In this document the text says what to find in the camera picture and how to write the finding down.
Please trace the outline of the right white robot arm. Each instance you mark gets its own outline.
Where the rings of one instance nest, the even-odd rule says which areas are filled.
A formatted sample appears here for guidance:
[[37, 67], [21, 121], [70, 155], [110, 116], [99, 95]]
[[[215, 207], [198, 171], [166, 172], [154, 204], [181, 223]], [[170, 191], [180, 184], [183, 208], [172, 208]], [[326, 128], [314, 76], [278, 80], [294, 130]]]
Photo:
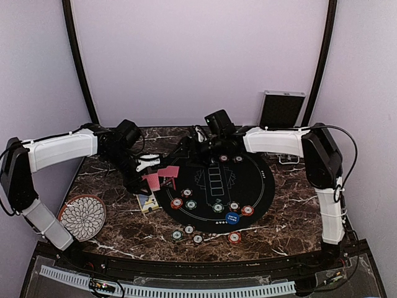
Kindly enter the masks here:
[[295, 155], [316, 192], [322, 220], [316, 263], [330, 269], [341, 258], [343, 216], [338, 201], [342, 156], [322, 124], [300, 130], [236, 130], [232, 124], [189, 129], [171, 155], [179, 167], [176, 186], [164, 205], [180, 223], [201, 232], [234, 233], [268, 213], [279, 192], [265, 156]]

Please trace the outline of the aluminium poker chip case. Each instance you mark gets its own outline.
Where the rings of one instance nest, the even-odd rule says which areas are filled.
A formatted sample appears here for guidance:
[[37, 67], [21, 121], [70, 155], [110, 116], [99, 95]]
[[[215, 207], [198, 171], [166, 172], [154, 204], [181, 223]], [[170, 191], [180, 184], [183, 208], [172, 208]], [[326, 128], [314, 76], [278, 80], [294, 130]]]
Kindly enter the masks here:
[[264, 91], [259, 127], [265, 129], [289, 129], [299, 127], [303, 92]]

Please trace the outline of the left black frame post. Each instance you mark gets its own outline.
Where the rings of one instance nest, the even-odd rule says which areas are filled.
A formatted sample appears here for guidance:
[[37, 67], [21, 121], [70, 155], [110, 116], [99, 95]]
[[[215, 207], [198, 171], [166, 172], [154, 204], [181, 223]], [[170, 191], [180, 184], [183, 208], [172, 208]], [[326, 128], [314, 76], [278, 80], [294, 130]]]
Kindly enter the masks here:
[[84, 103], [89, 114], [91, 122], [99, 124], [99, 118], [94, 106], [94, 101], [89, 89], [88, 80], [84, 70], [83, 59], [79, 49], [78, 36], [76, 33], [72, 2], [70, 0], [62, 0], [63, 15], [65, 19], [66, 31], [68, 34], [69, 46], [74, 61], [74, 67], [78, 76], [79, 85], [83, 94]]

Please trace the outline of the yellow playing card box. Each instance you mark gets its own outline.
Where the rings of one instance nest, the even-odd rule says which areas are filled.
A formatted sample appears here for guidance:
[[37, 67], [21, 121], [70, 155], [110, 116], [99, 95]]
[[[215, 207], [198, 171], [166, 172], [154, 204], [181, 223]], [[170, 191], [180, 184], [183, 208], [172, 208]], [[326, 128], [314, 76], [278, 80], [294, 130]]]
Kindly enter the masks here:
[[154, 193], [152, 193], [150, 196], [139, 194], [136, 195], [136, 198], [143, 214], [147, 214], [159, 209], [159, 204]]

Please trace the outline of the red poker chip stack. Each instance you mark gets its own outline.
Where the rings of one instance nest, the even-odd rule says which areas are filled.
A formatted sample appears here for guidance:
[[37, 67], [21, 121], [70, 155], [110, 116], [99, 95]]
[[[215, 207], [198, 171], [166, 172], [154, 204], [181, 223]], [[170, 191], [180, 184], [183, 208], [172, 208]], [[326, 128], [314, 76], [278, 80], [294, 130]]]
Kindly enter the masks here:
[[232, 244], [241, 242], [241, 234], [239, 232], [231, 232], [228, 234], [228, 241]]

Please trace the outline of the round black poker mat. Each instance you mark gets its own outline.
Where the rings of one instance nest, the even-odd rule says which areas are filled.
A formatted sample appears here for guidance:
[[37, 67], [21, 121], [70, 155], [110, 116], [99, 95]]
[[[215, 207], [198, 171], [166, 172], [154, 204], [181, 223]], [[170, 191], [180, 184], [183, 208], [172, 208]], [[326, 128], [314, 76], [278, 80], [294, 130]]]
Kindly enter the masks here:
[[[259, 153], [241, 153], [243, 161], [234, 163], [229, 158], [222, 163], [219, 158], [206, 167], [192, 166], [187, 158], [176, 156], [176, 147], [166, 157], [165, 164], [179, 167], [175, 179], [176, 190], [163, 187], [156, 193], [161, 207], [174, 220], [182, 225], [192, 225], [200, 232], [229, 233], [246, 228], [258, 221], [270, 208], [275, 196], [274, 176]], [[191, 189], [191, 197], [181, 196], [183, 189]], [[183, 206], [177, 210], [171, 208], [175, 198], [183, 200]], [[188, 210], [188, 200], [197, 202], [194, 210]], [[236, 212], [240, 220], [236, 225], [226, 223], [225, 216], [231, 202], [237, 202], [240, 209]], [[214, 204], [222, 204], [224, 211], [215, 213]], [[252, 216], [243, 216], [241, 208], [250, 205], [254, 208]]]

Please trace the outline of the black frame post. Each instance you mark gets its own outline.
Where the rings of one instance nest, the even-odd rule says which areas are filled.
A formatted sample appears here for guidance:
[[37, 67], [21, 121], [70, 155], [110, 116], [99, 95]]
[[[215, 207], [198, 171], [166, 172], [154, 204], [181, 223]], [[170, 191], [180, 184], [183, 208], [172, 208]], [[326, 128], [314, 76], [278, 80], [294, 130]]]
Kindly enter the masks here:
[[337, 10], [337, 0], [329, 0], [318, 63], [314, 74], [313, 84], [311, 86], [311, 91], [308, 97], [307, 105], [305, 108], [305, 113], [303, 114], [303, 118], [301, 122], [301, 125], [304, 127], [310, 124], [311, 116], [313, 115], [314, 107], [321, 87], [321, 82], [323, 79], [323, 74], [328, 59], [329, 47], [331, 45], [334, 22], [336, 18], [336, 10]]
[[65, 19], [66, 31], [68, 34], [69, 46], [74, 61], [74, 67], [78, 76], [79, 85], [83, 94], [84, 103], [89, 114], [91, 122], [99, 124], [99, 118], [94, 106], [94, 101], [89, 89], [88, 80], [84, 70], [83, 59], [79, 49], [78, 36], [76, 33], [72, 2], [70, 0], [62, 0], [63, 15]]

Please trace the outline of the blue small blind button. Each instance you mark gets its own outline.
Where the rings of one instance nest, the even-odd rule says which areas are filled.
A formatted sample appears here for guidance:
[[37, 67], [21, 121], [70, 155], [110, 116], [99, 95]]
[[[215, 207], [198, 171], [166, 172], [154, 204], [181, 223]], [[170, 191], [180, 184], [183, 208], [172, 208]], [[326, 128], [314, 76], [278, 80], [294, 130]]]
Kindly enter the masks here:
[[236, 212], [228, 212], [225, 216], [226, 223], [236, 225], [240, 220], [240, 216]]

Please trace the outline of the right black frame post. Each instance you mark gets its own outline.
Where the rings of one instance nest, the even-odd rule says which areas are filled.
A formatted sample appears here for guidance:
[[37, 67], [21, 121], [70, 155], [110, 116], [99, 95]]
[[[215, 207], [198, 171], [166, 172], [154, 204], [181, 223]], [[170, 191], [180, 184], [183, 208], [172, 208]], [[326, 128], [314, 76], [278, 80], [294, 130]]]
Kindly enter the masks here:
[[314, 74], [313, 84], [311, 86], [311, 91], [308, 97], [307, 105], [305, 108], [305, 113], [303, 114], [303, 118], [301, 122], [301, 125], [304, 127], [310, 124], [311, 116], [313, 115], [314, 107], [321, 87], [321, 82], [323, 79], [323, 74], [328, 59], [329, 47], [331, 45], [334, 22], [336, 18], [336, 10], [337, 10], [337, 0], [329, 0], [318, 63]]

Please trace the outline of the floral ceramic plate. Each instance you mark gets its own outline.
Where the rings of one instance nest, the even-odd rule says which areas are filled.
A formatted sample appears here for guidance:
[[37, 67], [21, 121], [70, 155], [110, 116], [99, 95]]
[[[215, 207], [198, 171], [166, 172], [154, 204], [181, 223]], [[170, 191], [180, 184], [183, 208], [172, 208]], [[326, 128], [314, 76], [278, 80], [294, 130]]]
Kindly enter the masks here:
[[94, 195], [76, 196], [61, 208], [58, 220], [79, 242], [90, 240], [104, 226], [105, 204]]

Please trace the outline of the green poker chip stack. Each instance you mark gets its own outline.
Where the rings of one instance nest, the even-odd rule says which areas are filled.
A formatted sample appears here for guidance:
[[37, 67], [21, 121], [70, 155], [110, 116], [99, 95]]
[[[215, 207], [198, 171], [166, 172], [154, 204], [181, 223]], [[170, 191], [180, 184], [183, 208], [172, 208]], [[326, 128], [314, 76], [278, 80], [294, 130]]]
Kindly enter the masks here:
[[183, 239], [183, 233], [180, 230], [175, 230], [172, 232], [171, 238], [173, 241], [180, 241]]

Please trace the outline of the triangular red dealer button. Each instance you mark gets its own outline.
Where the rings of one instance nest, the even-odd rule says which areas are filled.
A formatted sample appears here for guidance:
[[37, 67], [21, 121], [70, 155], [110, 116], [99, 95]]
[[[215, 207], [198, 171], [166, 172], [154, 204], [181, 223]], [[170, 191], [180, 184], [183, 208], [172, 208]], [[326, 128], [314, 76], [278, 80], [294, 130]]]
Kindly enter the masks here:
[[176, 182], [174, 177], [164, 177], [161, 183], [161, 187], [176, 190]]

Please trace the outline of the red playing card deck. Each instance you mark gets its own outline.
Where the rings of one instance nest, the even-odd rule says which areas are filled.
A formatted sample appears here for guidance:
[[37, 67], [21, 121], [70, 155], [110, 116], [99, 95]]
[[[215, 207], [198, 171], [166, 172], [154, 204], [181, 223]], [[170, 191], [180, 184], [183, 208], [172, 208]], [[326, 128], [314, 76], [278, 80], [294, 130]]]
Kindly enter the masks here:
[[142, 179], [148, 182], [148, 186], [152, 191], [155, 192], [161, 189], [159, 176], [157, 173], [143, 175]]

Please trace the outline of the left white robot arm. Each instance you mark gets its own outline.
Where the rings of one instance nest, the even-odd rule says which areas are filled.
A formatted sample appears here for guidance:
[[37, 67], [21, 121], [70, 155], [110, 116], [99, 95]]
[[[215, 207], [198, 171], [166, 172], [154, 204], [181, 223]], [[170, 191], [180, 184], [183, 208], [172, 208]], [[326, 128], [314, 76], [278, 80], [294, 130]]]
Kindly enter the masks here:
[[123, 186], [131, 194], [151, 194], [144, 169], [161, 161], [159, 154], [138, 154], [132, 147], [143, 139], [138, 126], [123, 120], [115, 128], [86, 123], [80, 128], [37, 139], [10, 138], [1, 153], [1, 187], [10, 217], [21, 215], [57, 250], [75, 271], [87, 266], [87, 256], [73, 247], [72, 234], [56, 218], [71, 185], [78, 163], [98, 156], [122, 175]]

